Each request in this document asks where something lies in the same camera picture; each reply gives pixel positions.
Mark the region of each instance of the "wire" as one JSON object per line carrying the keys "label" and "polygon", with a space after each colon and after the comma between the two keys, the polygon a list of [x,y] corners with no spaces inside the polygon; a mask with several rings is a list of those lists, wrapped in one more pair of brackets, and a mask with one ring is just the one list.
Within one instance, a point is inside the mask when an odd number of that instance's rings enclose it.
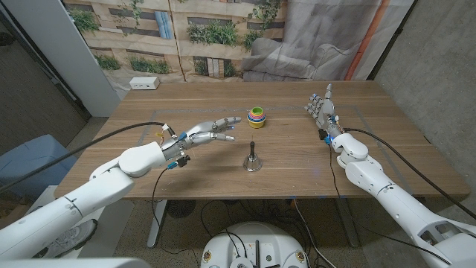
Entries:
{"label": "wire", "polygon": [[226,234],[228,235],[228,237],[230,238],[231,242],[233,243],[233,246],[235,246],[235,249],[237,250],[237,258],[241,257],[239,255],[238,248],[237,248],[237,245],[235,244],[235,241],[233,241],[233,239],[231,239],[230,233],[228,232],[228,230],[226,228],[225,228],[225,231],[226,231]]}
{"label": "wire", "polygon": [[450,197],[449,194],[447,194],[442,188],[438,187],[434,182],[432,182],[429,178],[427,178],[423,173],[419,172],[416,167],[414,167],[405,157],[403,157],[395,148],[393,148],[390,144],[388,144],[386,141],[382,140],[381,138],[377,137],[376,135],[369,133],[365,130],[359,130],[359,129],[353,129],[353,128],[344,128],[345,131],[357,131],[360,133],[364,133],[369,135],[370,137],[376,139],[377,141],[380,141],[381,143],[385,144],[390,150],[392,150],[405,164],[407,164],[408,167],[410,167],[413,171],[415,171],[416,174],[418,174],[422,179],[424,179],[431,187],[435,188],[437,191],[439,191],[444,197],[446,197],[448,200],[452,201],[455,205],[457,205],[459,208],[463,209],[469,216],[471,216],[473,219],[476,220],[476,214],[470,211],[467,207],[464,205],[461,205],[458,201],[456,201],[453,197]]}
{"label": "wire", "polygon": [[226,213],[228,214],[228,219],[230,219],[231,223],[235,224],[234,220],[231,219],[231,215],[230,215],[230,210],[228,209],[228,205],[226,203],[225,204],[225,207],[226,207]]}
{"label": "wire", "polygon": [[243,203],[241,202],[241,200],[239,201],[239,204],[243,207],[243,209],[246,211],[246,213],[248,213],[248,215],[250,215],[254,220],[257,220],[256,216],[254,216],[254,215],[245,207],[245,205],[243,205]]}
{"label": "wire", "polygon": [[[220,233],[216,234],[215,236],[220,235],[220,234],[227,234],[227,233],[220,232]],[[235,237],[238,237],[239,241],[240,241],[241,244],[243,245],[243,249],[245,250],[245,258],[247,258],[247,257],[248,257],[248,254],[246,254],[246,248],[245,248],[245,244],[243,243],[243,240],[241,240],[241,238],[240,238],[238,235],[236,235],[236,234],[234,234],[234,233],[232,233],[232,232],[228,232],[228,234],[233,235],[233,236],[235,236]]]}
{"label": "wire", "polygon": [[298,201],[295,200],[295,206],[296,206],[296,210],[300,216],[300,218],[303,220],[304,222],[304,225],[307,229],[307,233],[309,234],[309,238],[311,238],[311,242],[312,242],[312,245],[314,246],[314,249],[315,251],[318,253],[319,256],[321,256],[332,268],[335,268],[334,264],[332,264],[332,262],[330,262],[329,260],[327,260],[326,257],[324,257],[324,255],[318,250],[317,246],[315,245],[314,243],[314,240],[312,239],[312,236],[311,236],[311,231],[309,230],[309,227],[307,226],[307,223],[306,223],[306,220],[304,219],[303,215],[301,214],[299,208],[298,208]]}
{"label": "wire", "polygon": [[291,255],[296,254],[296,253],[299,253],[299,252],[304,253],[304,256],[306,256],[307,266],[309,267],[309,265],[311,265],[311,264],[309,263],[309,256],[307,255],[307,253],[305,253],[305,252],[303,252],[303,251],[301,251],[301,250],[295,250],[295,251],[289,253],[288,257],[286,257],[286,258],[284,259],[283,265],[281,265],[281,267],[284,267],[284,264],[286,264],[286,262],[288,261],[289,257],[291,257]]}
{"label": "wire", "polygon": [[319,256],[314,260],[314,268],[327,268],[322,264],[319,264]]}
{"label": "wire", "polygon": [[[304,244],[304,249],[306,250],[307,249],[307,254],[309,255],[311,253],[311,246],[310,246],[310,243],[309,243],[309,248],[307,248],[307,242],[306,242],[306,235],[303,234],[303,232],[301,231],[301,229],[299,228],[299,225],[304,229],[304,232],[306,232],[306,227],[304,226],[304,224],[302,223],[302,221],[300,220],[300,218],[296,218],[296,217],[290,217],[290,216],[286,216],[286,212],[288,211],[294,211],[293,209],[288,209],[286,211],[284,211],[284,214],[285,216],[280,216],[279,215],[279,208],[277,208],[277,205],[276,204],[271,204],[271,205],[274,205],[276,206],[275,209],[277,209],[278,211],[276,211],[275,214],[273,214],[275,220],[277,220],[278,222],[280,223],[285,223],[285,224],[292,224],[294,227],[296,227],[296,229],[299,231],[299,235],[303,238],[303,244]],[[287,222],[285,220],[283,220],[283,218],[289,218],[289,219],[293,219],[296,223],[294,222]]]}
{"label": "wire", "polygon": [[[342,200],[341,200],[341,194],[339,193],[339,190],[337,189],[337,184],[335,183],[334,168],[332,168],[332,148],[330,147],[330,145],[329,145],[329,152],[330,152],[330,154],[329,154],[329,156],[330,156],[330,158],[329,158],[329,160],[330,160],[330,161],[329,161],[329,164],[330,164],[330,170],[332,171],[332,175],[334,176],[334,187],[335,187],[335,190],[337,191],[337,195],[338,195],[339,201],[342,202]],[[424,252],[430,253],[430,254],[432,254],[433,256],[439,258],[441,261],[444,261],[444,262],[447,263],[448,265],[451,265],[451,263],[450,263],[449,261],[445,260],[443,257],[439,256],[438,254],[436,254],[436,253],[434,253],[434,252],[431,252],[431,251],[429,251],[429,250],[427,250],[427,249],[423,249],[422,247],[413,245],[413,244],[411,244],[411,243],[408,243],[408,242],[405,242],[405,241],[402,241],[402,240],[398,240],[398,239],[393,238],[393,237],[389,237],[389,236],[387,236],[387,235],[385,235],[385,234],[381,234],[381,233],[379,233],[379,232],[375,232],[375,231],[373,231],[373,230],[370,230],[370,229],[367,228],[367,227],[364,227],[362,224],[360,224],[360,223],[350,214],[350,212],[347,210],[347,208],[345,207],[345,205],[343,205],[342,207],[344,208],[345,212],[349,215],[349,217],[352,219],[352,221],[353,221],[354,223],[356,223],[358,226],[360,226],[361,228],[363,228],[364,230],[366,230],[366,231],[368,231],[368,232],[371,232],[371,233],[373,233],[373,234],[375,234],[375,235],[379,235],[379,236],[381,236],[381,237],[385,237],[385,238],[387,238],[387,239],[390,239],[390,240],[393,240],[393,241],[396,241],[396,242],[399,242],[399,243],[403,243],[403,244],[405,244],[405,245],[412,246],[412,247],[414,247],[414,248],[416,248],[416,249],[419,249],[419,250],[422,250],[422,251],[424,251]]]}
{"label": "wire", "polygon": [[206,203],[206,204],[203,206],[202,210],[200,211],[200,220],[202,221],[202,226],[203,226],[203,228],[205,229],[205,231],[207,231],[207,234],[210,236],[210,239],[213,238],[213,235],[211,235],[210,231],[208,231],[208,228],[207,228],[207,226],[205,225],[205,222],[204,222],[204,220],[203,220],[203,211],[205,210],[205,208],[207,207],[207,205],[210,205],[212,202],[216,202],[216,201],[219,201],[219,200],[211,200],[210,202]]}
{"label": "wire", "polygon": [[248,203],[248,206],[251,208],[251,210],[252,210],[255,214],[258,214],[260,217],[266,218],[266,216],[265,216],[265,203],[264,203],[265,200],[262,200],[262,201],[263,201],[263,209],[261,210],[262,213],[259,213],[259,212],[257,212],[257,211],[254,210],[253,206],[250,205],[250,200],[246,200],[246,202]]}
{"label": "wire", "polygon": [[169,251],[169,250],[164,249],[164,240],[162,240],[162,241],[161,241],[161,249],[164,250],[165,252],[169,253],[169,254],[172,254],[172,255],[178,255],[178,254],[180,254],[181,252],[191,250],[191,251],[193,252],[193,259],[194,259],[195,262],[196,262],[196,266],[197,266],[198,268],[200,268],[200,263],[199,263],[199,261],[197,261],[197,259],[196,259],[195,250],[193,250],[193,249],[191,249],[191,248],[181,249],[181,250],[179,250],[179,251],[177,251],[177,252],[171,252],[171,251]]}
{"label": "wire", "polygon": [[158,178],[157,180],[155,181],[155,185],[154,185],[154,191],[152,191],[152,215],[154,215],[154,218],[155,218],[155,221],[157,222],[157,226],[161,226],[161,224],[159,223],[158,219],[157,219],[157,215],[155,215],[155,208],[154,208],[154,196],[155,196],[155,189],[157,188],[157,183],[159,181],[159,179],[162,177],[162,174],[164,174],[164,172],[166,171],[167,169],[164,169],[160,175],[158,175]]}
{"label": "wire", "polygon": [[133,125],[130,125],[130,126],[127,126],[127,127],[123,127],[123,128],[120,128],[119,130],[115,130],[109,134],[105,134],[104,136],[102,137],[99,137],[99,138],[96,138],[95,140],[93,141],[90,141],[88,142],[87,144],[84,144],[83,146],[80,146],[78,147],[77,149],[75,150],[72,150],[71,152],[69,153],[66,153],[64,156],[61,156],[59,157],[58,159],[55,159],[53,160],[52,162],[49,162],[47,163],[46,165],[43,165],[41,167],[38,167],[36,170],[33,170],[21,177],[19,177],[18,179],[15,179],[14,181],[10,182],[10,183],[7,183],[6,185],[2,186],[0,188],[0,194],[4,193],[6,190],[12,188],[13,186],[19,184],[20,182],[23,182],[24,180],[32,177],[33,175],[36,175],[44,170],[46,170],[47,168],[49,167],[52,167],[56,164],[58,164],[59,162],[61,162],[62,160],[64,159],[67,159],[69,156],[72,156],[74,155],[75,153],[77,152],[80,152],[81,150],[84,150],[86,149],[87,147],[90,147],[100,141],[103,141],[111,136],[114,136],[118,133],[121,133],[123,131],[126,131],[126,130],[130,130],[130,129],[133,129],[133,128],[136,128],[136,127],[142,127],[142,126],[148,126],[148,125],[158,125],[158,126],[164,126],[164,123],[160,123],[160,122],[144,122],[144,123],[139,123],[139,124],[133,124]]}

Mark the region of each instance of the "black cable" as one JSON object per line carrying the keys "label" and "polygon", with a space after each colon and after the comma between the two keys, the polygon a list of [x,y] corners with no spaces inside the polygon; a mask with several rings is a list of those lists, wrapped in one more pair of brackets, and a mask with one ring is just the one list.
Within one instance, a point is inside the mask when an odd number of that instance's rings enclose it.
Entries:
{"label": "black cable", "polygon": [[181,249],[181,250],[179,250],[179,251],[177,251],[177,252],[171,252],[171,251],[168,251],[168,250],[164,249],[164,241],[162,240],[162,241],[161,241],[161,249],[164,250],[165,252],[169,253],[169,254],[172,254],[172,255],[178,255],[178,254],[180,254],[180,252],[184,252],[184,251],[191,250],[192,253],[193,253],[193,259],[194,259],[195,262],[196,262],[196,266],[197,266],[198,268],[200,268],[200,263],[199,263],[199,261],[197,261],[197,259],[196,259],[195,250],[193,250],[193,249],[191,249],[191,248]]}
{"label": "black cable", "polygon": [[405,164],[407,164],[408,167],[410,167],[413,171],[415,171],[416,174],[418,174],[422,179],[424,179],[431,187],[435,188],[437,191],[439,191],[444,197],[446,197],[448,200],[452,201],[455,205],[457,205],[459,208],[463,209],[469,216],[471,216],[473,219],[476,220],[476,214],[470,211],[467,207],[464,205],[461,205],[458,201],[456,201],[453,197],[450,197],[449,194],[447,194],[442,188],[438,187],[436,184],[434,184],[429,178],[427,178],[423,173],[419,172],[416,167],[414,167],[412,164],[410,164],[407,159],[405,159],[395,148],[393,148],[390,144],[388,144],[386,141],[382,140],[381,138],[377,137],[376,135],[369,133],[365,130],[359,130],[359,129],[353,129],[353,128],[344,128],[344,131],[357,131],[360,133],[364,133],[369,135],[370,137],[376,139],[377,141],[380,141],[381,143],[385,144],[390,150],[392,150]]}
{"label": "black cable", "polygon": [[254,216],[254,215],[245,207],[245,205],[243,205],[243,203],[241,202],[241,200],[239,201],[239,204],[243,207],[243,209],[246,211],[246,213],[248,213],[248,215],[250,215],[254,220],[257,220],[257,219],[256,219],[256,216]]}
{"label": "black cable", "polygon": [[327,268],[322,264],[319,264],[319,257],[320,255],[318,254],[318,257],[314,260],[314,268]]}
{"label": "black cable", "polygon": [[225,207],[226,207],[226,213],[228,214],[228,219],[230,219],[232,224],[235,224],[234,220],[231,219],[230,210],[228,209],[228,205],[226,203],[224,203],[224,204],[225,204]]}
{"label": "black cable", "polygon": [[228,237],[230,238],[231,242],[233,243],[233,246],[235,246],[235,249],[237,250],[237,258],[241,257],[239,255],[238,248],[237,248],[237,245],[235,244],[235,241],[233,241],[233,239],[231,239],[230,233],[228,232],[228,230],[226,228],[225,228],[225,231],[226,231],[226,234],[228,235]]}
{"label": "black cable", "polygon": [[236,234],[234,234],[234,233],[232,233],[232,232],[229,232],[228,230],[227,230],[227,233],[230,234],[230,235],[234,235],[234,236],[238,237],[239,241],[240,241],[241,244],[243,245],[243,250],[245,251],[245,258],[247,258],[247,257],[248,257],[248,254],[246,254],[246,247],[245,247],[245,244],[243,243],[243,240],[241,240],[241,238],[240,238],[238,235],[236,235]]}
{"label": "black cable", "polygon": [[[342,199],[341,199],[341,194],[339,193],[339,190],[337,189],[337,184],[335,183],[335,174],[334,174],[334,168],[332,168],[332,147],[329,145],[329,164],[330,164],[330,170],[332,171],[332,175],[334,176],[334,187],[335,187],[335,190],[337,191],[337,195],[338,195],[338,198],[339,198],[339,202],[343,202]],[[419,249],[419,250],[422,250],[424,252],[427,252],[429,254],[432,254],[433,256],[439,258],[441,261],[444,261],[445,263],[447,263],[448,265],[451,265],[451,263],[447,260],[445,260],[443,257],[439,256],[438,254],[434,253],[434,252],[431,252],[427,249],[423,249],[422,247],[419,247],[419,246],[415,246],[411,243],[408,243],[408,242],[405,242],[405,241],[402,241],[402,240],[398,240],[396,238],[393,238],[393,237],[389,237],[385,234],[381,234],[379,232],[375,232],[373,230],[370,230],[369,228],[367,227],[364,227],[362,224],[360,224],[351,214],[350,212],[347,210],[347,208],[345,207],[345,205],[342,206],[345,210],[345,212],[349,215],[349,217],[352,219],[352,221],[354,223],[356,223],[358,226],[360,226],[361,228],[363,228],[364,230],[368,231],[368,232],[371,232],[375,235],[379,235],[381,237],[385,237],[387,239],[390,239],[390,240],[393,240],[393,241],[396,241],[396,242],[399,242],[399,243],[402,243],[402,244],[405,244],[407,246],[411,246],[411,247],[414,247],[415,249]]]}
{"label": "black cable", "polygon": [[260,216],[261,218],[266,218],[266,216],[264,215],[264,208],[263,208],[263,213],[259,213],[257,211],[254,210],[253,206],[250,205],[250,200],[246,200],[246,202],[248,203],[248,206],[250,207],[250,209],[258,216]]}
{"label": "black cable", "polygon": [[158,175],[158,178],[157,180],[155,181],[155,185],[154,185],[154,191],[152,191],[152,215],[154,215],[154,218],[155,218],[155,221],[157,222],[157,226],[161,226],[161,224],[159,223],[158,219],[157,219],[157,215],[155,215],[155,208],[154,208],[154,195],[155,195],[155,189],[157,188],[157,183],[159,181],[159,179],[161,178],[162,174],[164,174],[164,172],[166,171],[167,169],[164,169],[160,175]]}
{"label": "black cable", "polygon": [[203,211],[205,210],[205,207],[209,204],[211,204],[212,202],[215,202],[215,201],[218,201],[218,200],[211,200],[210,202],[206,203],[202,210],[200,211],[200,220],[202,221],[202,226],[203,228],[205,229],[205,231],[207,231],[207,234],[210,236],[210,239],[213,238],[213,236],[211,235],[210,231],[208,231],[207,229],[207,226],[205,225],[205,222],[203,221]]}
{"label": "black cable", "polygon": [[[227,233],[226,233],[226,232],[219,232],[218,234],[215,234],[213,237],[216,237],[217,235],[220,235],[220,234],[227,234]],[[236,234],[234,234],[234,233],[232,233],[232,232],[228,232],[228,234],[233,235],[233,236],[235,236],[235,237],[237,237],[237,238],[239,239],[239,241],[240,241],[241,244],[243,245],[243,250],[245,250],[245,258],[247,258],[247,257],[248,257],[248,254],[246,254],[245,243],[243,243],[243,240],[241,240],[241,238],[240,238],[238,235],[236,235]]]}
{"label": "black cable", "polygon": [[[210,231],[208,231],[208,228],[207,228],[207,226],[205,225],[205,222],[204,222],[204,220],[203,220],[203,211],[205,210],[205,208],[207,207],[207,205],[210,205],[212,202],[216,202],[216,201],[220,201],[220,200],[211,200],[210,202],[206,203],[206,204],[203,206],[202,210],[200,211],[200,220],[202,221],[202,226],[203,226],[203,228],[205,229],[205,231],[207,231],[207,234],[210,236],[210,239],[211,239],[213,236],[211,235]],[[233,221],[233,220],[231,219],[231,217],[230,217],[230,211],[228,210],[228,206],[227,206],[225,203],[223,203],[223,204],[226,206],[226,210],[227,210],[227,212],[228,212],[228,217],[230,218],[231,223],[234,224],[234,221]]]}
{"label": "black cable", "polygon": [[[300,217],[290,217],[290,216],[287,216],[286,215],[286,212],[288,211],[294,211],[293,209],[287,209],[284,211],[284,216],[282,215],[279,215],[280,213],[280,209],[277,207],[276,204],[271,204],[270,205],[270,214],[272,216],[274,216],[275,220],[277,220],[278,222],[280,223],[285,223],[285,224],[292,224],[294,227],[296,227],[296,229],[299,231],[299,235],[303,238],[303,243],[304,243],[304,251],[306,251],[307,255],[309,255],[311,253],[311,246],[309,244],[309,248],[307,247],[307,242],[306,242],[306,238],[309,238],[309,240],[311,239],[309,236],[307,235],[304,235],[303,232],[301,231],[301,229],[299,228],[299,226],[304,230],[304,233],[306,233],[306,227],[305,225],[303,224],[302,220]],[[288,221],[285,221],[283,219],[286,219],[286,218],[289,218],[289,219],[293,219],[294,221],[292,222],[288,222]]]}
{"label": "black cable", "polygon": [[52,166],[58,164],[59,162],[63,161],[64,159],[67,159],[69,156],[72,156],[72,155],[74,155],[75,153],[80,152],[81,150],[86,149],[87,147],[90,147],[90,146],[92,146],[92,145],[94,145],[94,144],[96,144],[96,143],[98,143],[98,142],[100,142],[100,141],[103,141],[103,140],[105,140],[105,139],[107,139],[107,138],[109,138],[109,137],[111,137],[111,136],[114,136],[114,135],[116,135],[116,134],[118,134],[118,133],[121,133],[121,132],[123,132],[123,131],[130,130],[130,129],[135,128],[135,127],[142,127],[142,126],[147,126],[147,125],[164,126],[164,123],[160,123],[160,122],[144,122],[144,123],[139,123],[139,124],[133,124],[133,125],[130,125],[130,126],[127,126],[127,127],[123,127],[123,128],[121,128],[121,129],[119,129],[119,130],[115,130],[115,131],[113,131],[113,132],[111,132],[111,133],[109,133],[109,134],[105,134],[105,135],[102,136],[102,137],[96,138],[95,140],[90,141],[90,142],[88,142],[87,144],[84,144],[83,146],[80,146],[80,147],[78,147],[77,149],[72,150],[72,151],[69,152],[69,153],[66,153],[64,156],[61,156],[61,157],[59,157],[58,159],[55,159],[55,160],[53,160],[52,162],[47,163],[46,165],[43,165],[43,166],[41,166],[41,167],[38,167],[36,170],[33,170],[33,171],[31,171],[31,172],[29,172],[29,173],[27,173],[27,174],[25,174],[25,175],[19,177],[18,179],[15,179],[15,180],[12,181],[12,182],[7,183],[6,185],[4,185],[4,186],[2,186],[2,187],[0,188],[0,194],[4,193],[6,190],[8,190],[8,189],[12,188],[13,186],[19,184],[20,182],[23,182],[24,180],[26,180],[26,179],[32,177],[33,175],[36,175],[36,174],[38,174],[38,173],[40,173],[40,172],[46,170],[47,168],[52,167]]}

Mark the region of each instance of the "black connector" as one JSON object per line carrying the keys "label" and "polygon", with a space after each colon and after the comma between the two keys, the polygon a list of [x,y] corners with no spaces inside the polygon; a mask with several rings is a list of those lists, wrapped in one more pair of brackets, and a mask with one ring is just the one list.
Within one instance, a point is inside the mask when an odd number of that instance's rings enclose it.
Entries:
{"label": "black connector", "polygon": [[326,130],[319,129],[319,139],[323,141],[326,137],[327,137]]}
{"label": "black connector", "polygon": [[173,131],[172,127],[169,127],[167,131],[169,132],[170,137],[173,137],[176,134],[175,131]]}
{"label": "black connector", "polygon": [[183,166],[185,166],[187,164],[187,162],[190,160],[190,157],[188,155],[186,156],[183,156],[179,159],[177,159],[177,165],[182,168]]}

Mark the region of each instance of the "wooden table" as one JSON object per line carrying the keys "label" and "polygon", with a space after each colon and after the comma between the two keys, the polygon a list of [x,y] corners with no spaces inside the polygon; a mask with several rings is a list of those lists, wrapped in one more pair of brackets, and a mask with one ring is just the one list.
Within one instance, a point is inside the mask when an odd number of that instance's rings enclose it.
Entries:
{"label": "wooden table", "polygon": [[[336,197],[329,148],[319,140],[314,119],[304,110],[312,93],[324,96],[328,82],[295,83],[180,83],[161,84],[155,91],[131,91],[106,122],[97,137],[145,121],[169,124],[177,133],[202,121],[240,116],[229,135],[235,142],[214,141],[193,148],[183,168],[169,170],[158,183],[158,199],[245,199]],[[332,82],[332,99],[341,126],[371,131],[392,144],[405,158],[452,196],[469,194],[468,185],[411,123],[390,97],[373,81]],[[267,114],[265,126],[255,130],[246,120],[248,110],[261,106]],[[141,127],[120,133],[88,148],[55,195],[60,197],[86,183],[91,172],[119,156],[125,149],[152,141],[159,127]],[[369,147],[370,155],[384,172],[416,197],[439,196],[389,149],[361,133],[354,137]],[[250,173],[242,162],[249,143],[263,168]],[[335,162],[337,186],[345,197],[370,197],[350,183]],[[155,169],[136,180],[128,199],[148,200],[160,172]]]}

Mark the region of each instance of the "wall outlet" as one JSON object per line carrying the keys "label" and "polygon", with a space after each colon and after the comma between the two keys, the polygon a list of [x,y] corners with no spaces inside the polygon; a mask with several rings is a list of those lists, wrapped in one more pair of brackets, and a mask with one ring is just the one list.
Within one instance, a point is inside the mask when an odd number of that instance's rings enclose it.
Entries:
{"label": "wall outlet", "polygon": [[132,89],[157,89],[158,77],[134,77],[129,82]]}

